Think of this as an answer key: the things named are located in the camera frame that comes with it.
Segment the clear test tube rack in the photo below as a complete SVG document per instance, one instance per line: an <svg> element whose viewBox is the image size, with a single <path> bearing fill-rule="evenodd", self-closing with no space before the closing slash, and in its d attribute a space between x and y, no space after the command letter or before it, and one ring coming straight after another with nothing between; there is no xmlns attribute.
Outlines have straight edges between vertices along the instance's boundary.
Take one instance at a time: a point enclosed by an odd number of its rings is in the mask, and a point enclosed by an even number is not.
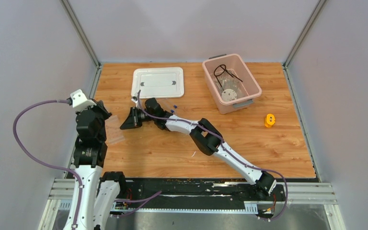
<svg viewBox="0 0 368 230"><path fill-rule="evenodd" d="M109 117L105 121L105 130L107 136L106 143L109 146L125 140L123 132L120 129L120 125L121 123L116 115Z"/></svg>

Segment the black metal tripod stand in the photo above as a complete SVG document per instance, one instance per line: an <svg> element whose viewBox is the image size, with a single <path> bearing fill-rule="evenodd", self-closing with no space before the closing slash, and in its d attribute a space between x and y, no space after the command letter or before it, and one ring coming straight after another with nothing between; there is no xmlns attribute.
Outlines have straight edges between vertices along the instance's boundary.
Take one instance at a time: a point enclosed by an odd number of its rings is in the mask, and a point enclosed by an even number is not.
<svg viewBox="0 0 368 230"><path fill-rule="evenodd" d="M238 81L240 81L240 82L243 82L243 80L242 79L240 79L238 76L236 76L234 73L232 73L231 71L229 71L228 69L227 69L227 66L225 65L225 64L221 64L221 65L218 65L216 68L215 68L215 70L214 70L214 72L213 72L213 75L217 78L218 76L221 76L221 75L223 75L223 74L227 74L227 75L229 75L230 77L232 77L232 78L235 78L235 79L237 79Z"/></svg>

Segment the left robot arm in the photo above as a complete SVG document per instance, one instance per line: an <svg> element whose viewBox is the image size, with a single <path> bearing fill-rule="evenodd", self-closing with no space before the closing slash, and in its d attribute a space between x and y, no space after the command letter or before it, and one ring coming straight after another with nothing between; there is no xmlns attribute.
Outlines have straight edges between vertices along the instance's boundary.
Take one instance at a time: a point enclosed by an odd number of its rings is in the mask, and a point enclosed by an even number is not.
<svg viewBox="0 0 368 230"><path fill-rule="evenodd" d="M66 230L105 229L116 198L127 194L123 172L103 172L107 152L105 121L112 115L92 100L76 116L75 185Z"/></svg>

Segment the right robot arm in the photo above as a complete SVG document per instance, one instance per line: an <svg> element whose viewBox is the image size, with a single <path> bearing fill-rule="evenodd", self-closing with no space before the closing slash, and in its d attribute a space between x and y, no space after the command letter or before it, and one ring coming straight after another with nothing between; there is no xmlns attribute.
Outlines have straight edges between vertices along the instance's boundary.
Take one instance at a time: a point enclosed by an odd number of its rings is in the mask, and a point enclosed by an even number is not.
<svg viewBox="0 0 368 230"><path fill-rule="evenodd" d="M241 174L248 183L254 185L257 198L267 200L273 195L276 179L267 170L256 167L232 149L207 119L195 121L181 118L164 110L155 98L150 98L145 101L144 106L139 100L136 101L136 106L130 108L129 115L120 129L139 128L149 121L153 121L161 130L189 135L203 154L221 159Z"/></svg>

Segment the white clay triangle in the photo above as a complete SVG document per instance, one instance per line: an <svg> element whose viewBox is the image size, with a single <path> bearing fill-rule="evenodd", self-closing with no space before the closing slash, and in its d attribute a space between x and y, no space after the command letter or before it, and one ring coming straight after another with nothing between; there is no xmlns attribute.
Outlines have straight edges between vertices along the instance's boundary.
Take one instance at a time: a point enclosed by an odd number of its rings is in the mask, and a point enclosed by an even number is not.
<svg viewBox="0 0 368 230"><path fill-rule="evenodd" d="M219 91L224 91L227 89L227 79L226 78L216 78L216 85Z"/></svg>

